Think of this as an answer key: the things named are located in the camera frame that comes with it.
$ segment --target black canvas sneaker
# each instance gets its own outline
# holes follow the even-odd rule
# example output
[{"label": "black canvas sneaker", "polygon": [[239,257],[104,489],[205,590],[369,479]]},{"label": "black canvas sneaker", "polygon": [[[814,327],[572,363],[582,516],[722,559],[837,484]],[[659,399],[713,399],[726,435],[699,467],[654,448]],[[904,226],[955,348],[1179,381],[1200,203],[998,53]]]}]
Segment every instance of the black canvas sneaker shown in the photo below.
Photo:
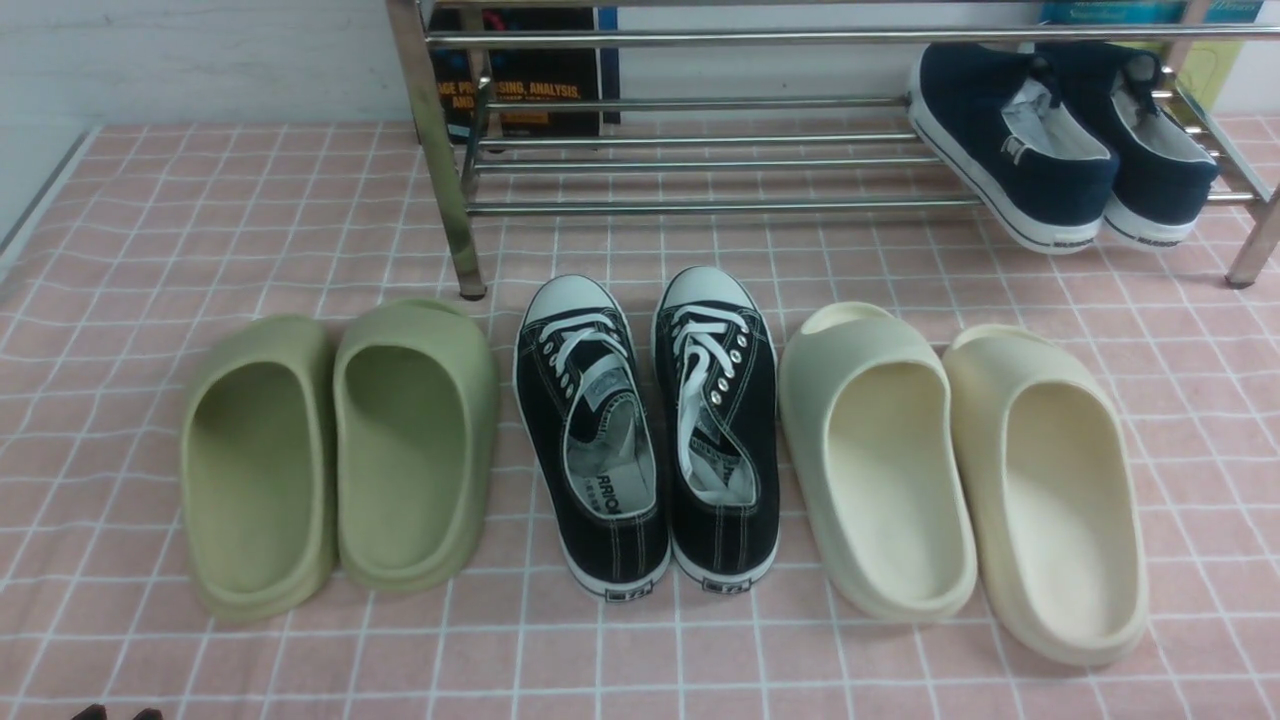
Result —
[{"label": "black canvas sneaker", "polygon": [[737,281],[689,268],[663,293],[653,366],[667,420],[676,560],[703,589],[735,594],[778,550],[777,363]]},{"label": "black canvas sneaker", "polygon": [[564,559],[608,602],[644,597],[671,560],[626,315],[582,275],[541,287],[516,337],[516,401]]}]

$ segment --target white grout line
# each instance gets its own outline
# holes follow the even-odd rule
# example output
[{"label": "white grout line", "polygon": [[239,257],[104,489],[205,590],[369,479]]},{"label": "white grout line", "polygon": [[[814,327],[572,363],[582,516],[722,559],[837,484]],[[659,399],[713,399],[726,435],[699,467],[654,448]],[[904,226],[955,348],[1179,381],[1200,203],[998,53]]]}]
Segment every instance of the white grout line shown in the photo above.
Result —
[{"label": "white grout line", "polygon": [[[191,135],[188,133],[186,136],[186,140],[183,142],[189,141],[189,138],[191,138]],[[227,156],[224,155],[223,156],[223,161],[225,161],[225,160],[227,160]],[[156,184],[156,188],[155,188],[154,192],[159,192],[159,191],[160,191],[160,184]],[[142,222],[142,218],[143,218],[143,215],[138,215],[138,222],[140,223]],[[195,214],[192,214],[192,220],[195,220]],[[125,252],[127,250],[128,250],[128,243],[125,243],[125,247],[122,250],[122,254]],[[173,272],[173,268],[177,264],[178,255],[179,255],[180,251],[182,251],[182,241],[179,241],[178,245],[174,246],[173,255],[169,258],[169,263],[165,266],[164,274],[161,275],[160,282],[156,283],[156,287],[152,291],[151,297],[147,300],[147,310],[143,313],[143,318],[150,313],[151,307],[154,307],[155,304],[156,304],[156,301],[160,299],[160,295],[161,295],[160,291],[161,291],[161,288],[164,288],[164,279],[168,278],[169,274]],[[137,340],[137,337],[138,337],[138,331],[142,327],[143,327],[143,323],[138,323],[138,325],[129,334],[129,340],[125,343],[125,347],[129,347],[129,346],[133,345],[134,340]],[[192,324],[192,331],[195,331],[195,327],[196,325],[193,323]],[[123,364],[123,359],[122,360],[116,360],[116,363],[111,366],[111,372],[108,374],[109,379],[115,377],[115,374],[119,372],[122,364]],[[172,366],[170,366],[169,372],[166,373],[166,375],[172,377],[177,370],[178,370],[178,357],[175,356],[173,359]],[[54,370],[52,374],[50,374],[50,379],[52,379],[54,377],[56,377],[56,369]],[[161,397],[164,397],[164,395],[156,393],[155,398],[151,401],[151,406],[147,409],[147,414],[146,414],[146,418],[143,420],[143,424],[148,424],[151,421],[151,418],[155,415],[156,409],[160,406],[160,398]],[[101,401],[101,396],[99,396],[99,397],[95,398],[95,401],[93,401],[93,409],[90,411],[90,418],[92,418],[97,413],[97,407],[99,407],[99,402],[100,401]],[[138,433],[134,437],[133,443],[129,446],[128,452],[125,454],[124,462],[122,465],[122,468],[125,471],[128,471],[129,466],[133,464],[133,456],[137,452],[138,447],[141,446],[142,437],[143,437],[143,434]],[[70,466],[70,462],[76,457],[76,452],[79,450],[79,443],[81,443],[81,441],[76,441],[76,443],[72,446],[72,450],[70,450],[70,452],[68,454],[68,457],[67,457],[67,464],[63,466],[63,471],[59,474],[59,477],[64,477],[67,474],[67,469]],[[110,515],[111,506],[115,503],[116,493],[119,492],[122,484],[123,484],[122,478],[116,478],[111,483],[111,492],[108,496],[106,505],[102,507],[101,514],[99,516],[100,521],[105,520]],[[92,534],[90,537],[88,546],[84,548],[84,555],[81,557],[79,565],[76,569],[76,578],[72,579],[70,584],[68,585],[67,593],[63,596],[63,600],[59,603],[58,610],[54,614],[54,621],[50,625],[50,628],[56,628],[58,624],[61,621],[63,614],[65,612],[67,606],[69,605],[72,596],[76,593],[76,583],[79,580],[81,577],[84,575],[84,569],[88,566],[88,559],[93,556],[93,550],[97,546],[97,538],[99,538],[101,530],[102,530],[101,524],[99,524],[99,525],[96,525],[93,528]],[[10,717],[15,717],[17,712],[18,712],[18,708],[22,707],[22,700],[26,697],[27,689],[31,687],[31,682],[36,676],[36,669],[40,666],[40,662],[44,660],[44,655],[45,655],[45,651],[47,648],[49,648],[49,638],[46,637],[40,643],[40,648],[36,651],[36,657],[32,660],[31,667],[27,670],[27,675],[23,679],[22,685],[20,685],[20,688],[18,691],[18,698],[19,698],[19,701],[14,705]]]}]

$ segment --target white wall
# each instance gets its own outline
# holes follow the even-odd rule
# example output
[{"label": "white wall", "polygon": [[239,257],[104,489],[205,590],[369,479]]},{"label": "white wall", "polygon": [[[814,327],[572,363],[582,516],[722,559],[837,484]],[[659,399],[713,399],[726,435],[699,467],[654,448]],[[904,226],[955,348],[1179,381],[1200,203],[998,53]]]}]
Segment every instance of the white wall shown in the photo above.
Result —
[{"label": "white wall", "polygon": [[[621,24],[739,27],[1030,22],[1033,4],[623,9]],[[1267,17],[1280,22],[1280,3]],[[916,49],[636,50],[630,95],[899,92]],[[1262,78],[1280,44],[1243,54],[1222,111],[1280,110]],[[42,0],[0,9],[6,122],[303,122],[408,114],[381,0]]]}]

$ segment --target brand label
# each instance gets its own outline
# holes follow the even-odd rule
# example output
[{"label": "brand label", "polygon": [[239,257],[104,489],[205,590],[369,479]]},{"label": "brand label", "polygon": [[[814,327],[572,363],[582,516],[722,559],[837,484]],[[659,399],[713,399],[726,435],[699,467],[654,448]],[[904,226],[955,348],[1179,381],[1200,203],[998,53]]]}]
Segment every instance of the brand label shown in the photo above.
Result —
[{"label": "brand label", "polygon": [[608,475],[596,475],[595,482],[586,483],[586,502],[600,515],[621,515],[618,491]]},{"label": "brand label", "polygon": [[1023,152],[1027,152],[1027,143],[1011,135],[1005,138],[1005,143],[1000,146],[1000,151],[1012,158],[1016,165],[1023,159]]},{"label": "brand label", "polygon": [[645,583],[630,591],[604,591],[604,602],[627,602],[653,592],[653,583]]},{"label": "brand label", "polygon": [[751,582],[748,580],[744,583],[717,583],[716,580],[709,580],[704,578],[703,589],[717,594],[741,594],[751,589]]}]

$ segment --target sneaker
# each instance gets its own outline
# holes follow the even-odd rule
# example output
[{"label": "sneaker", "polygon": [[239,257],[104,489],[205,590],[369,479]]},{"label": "sneaker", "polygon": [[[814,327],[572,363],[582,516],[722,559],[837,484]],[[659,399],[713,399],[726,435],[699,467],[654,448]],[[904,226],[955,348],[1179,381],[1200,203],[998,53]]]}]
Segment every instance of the sneaker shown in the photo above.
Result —
[{"label": "sneaker", "polygon": [[1160,106],[1160,58],[1106,42],[1042,44],[1062,99],[1120,156],[1107,224],[1125,245],[1162,250],[1196,225],[1217,179],[1217,163]]},{"label": "sneaker", "polygon": [[1065,255],[1098,234],[1117,159],[1062,104],[1039,55],[929,45],[908,117],[1019,245]]},{"label": "sneaker", "polygon": [[703,589],[745,592],[778,551],[777,363],[746,290],[681,272],[653,325],[676,561]]},{"label": "sneaker", "polygon": [[513,384],[573,578],[608,602],[649,594],[671,552],[617,301],[581,275],[544,284],[516,337]]}]

